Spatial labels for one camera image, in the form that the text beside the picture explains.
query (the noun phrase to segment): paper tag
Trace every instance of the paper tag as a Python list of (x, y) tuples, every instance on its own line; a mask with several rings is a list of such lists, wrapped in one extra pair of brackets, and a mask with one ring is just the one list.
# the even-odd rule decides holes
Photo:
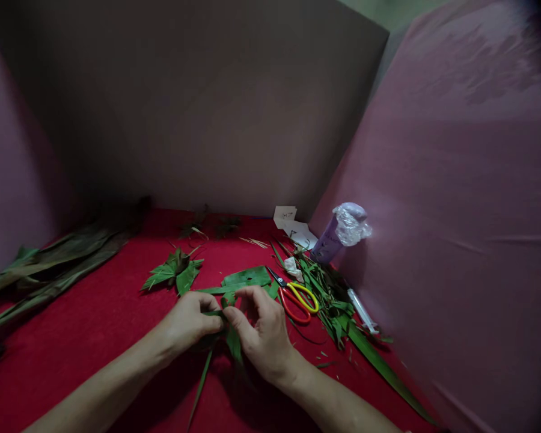
[(283, 230), (293, 241), (310, 250), (318, 242), (317, 237), (308, 229), (307, 223), (299, 221), (283, 221)]
[(293, 221), (296, 215), (296, 207), (294, 206), (277, 206), (275, 207), (275, 216), (272, 219), (275, 221), (278, 229), (284, 228), (283, 221)]

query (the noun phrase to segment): pink cloth backdrop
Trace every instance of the pink cloth backdrop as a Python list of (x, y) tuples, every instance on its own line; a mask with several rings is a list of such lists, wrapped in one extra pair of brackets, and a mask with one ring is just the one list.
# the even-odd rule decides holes
[(81, 216), (64, 170), (0, 55), (0, 270)]
[(457, 432), (541, 428), (541, 29), (513, 1), (415, 21), (311, 220)]

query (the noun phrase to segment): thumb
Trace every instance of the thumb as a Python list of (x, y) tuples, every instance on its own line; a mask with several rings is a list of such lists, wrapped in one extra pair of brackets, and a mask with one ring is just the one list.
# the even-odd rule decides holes
[(227, 317), (230, 324), (236, 330), (241, 341), (244, 341), (245, 339), (253, 339), (255, 337), (257, 332), (248, 322), (243, 312), (238, 308), (227, 307), (222, 311), (222, 313)]
[(224, 324), (219, 316), (204, 316), (203, 315), (203, 331), (205, 334), (214, 334), (222, 331)]

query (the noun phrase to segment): red scissors handle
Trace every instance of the red scissors handle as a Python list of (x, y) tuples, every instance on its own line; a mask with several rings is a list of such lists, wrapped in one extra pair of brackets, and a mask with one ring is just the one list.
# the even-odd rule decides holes
[[(309, 311), (303, 305), (301, 305), (299, 300), (295, 298), (295, 296), (289, 290), (286, 290), (284, 287), (281, 287), (278, 289), (278, 294), (280, 295), (281, 301), (283, 302), (284, 310), (287, 312), (287, 314), (289, 315), (291, 319), (293, 319), (295, 322), (297, 322), (300, 325), (306, 325), (311, 322), (311, 313), (309, 313)], [(299, 310), (305, 313), (305, 317), (303, 319), (293, 314), (293, 312), (290, 310), (290, 308), (288, 307), (284, 299), (285, 295), (288, 299), (290, 299), (293, 302), (294, 305), (298, 307)]]

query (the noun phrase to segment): scissors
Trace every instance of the scissors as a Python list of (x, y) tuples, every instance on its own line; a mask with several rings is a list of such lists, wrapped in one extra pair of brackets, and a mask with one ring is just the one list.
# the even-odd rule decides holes
[[(287, 312), (287, 314), (289, 315), (289, 317), (291, 319), (293, 319), (295, 322), (301, 324), (301, 325), (306, 325), (308, 323), (310, 323), (311, 321), (311, 313), (316, 313), (319, 311), (319, 302), (317, 301), (317, 298), (311, 293), (311, 291), (309, 289), (307, 289), (306, 287), (304, 286), (301, 286), (300, 284), (297, 284), (297, 283), (288, 283), (286, 282), (285, 280), (283, 280), (281, 277), (279, 277), (272, 269), (270, 269), (268, 266), (267, 266), (267, 269), (269, 270), (270, 274), (273, 276), (273, 278), (277, 281), (278, 285), (279, 285), (279, 289), (278, 289), (278, 294), (280, 295), (281, 297), (281, 301), (283, 302), (283, 307), (284, 307), (284, 310)], [(302, 298), (301, 294), (295, 289), (295, 287), (297, 289), (300, 289), (302, 290), (303, 292), (305, 292), (312, 300), (313, 300), (313, 303), (314, 303), (314, 307), (311, 307), (309, 306)], [(293, 303), (299, 307), (299, 309), (301, 311), (303, 311), (305, 313), (305, 317), (303, 319), (301, 319), (300, 317), (297, 317), (293, 314), (292, 311), (290, 311), (287, 303), (285, 302), (284, 300), (284, 297), (290, 299), (291, 301), (293, 301)]]

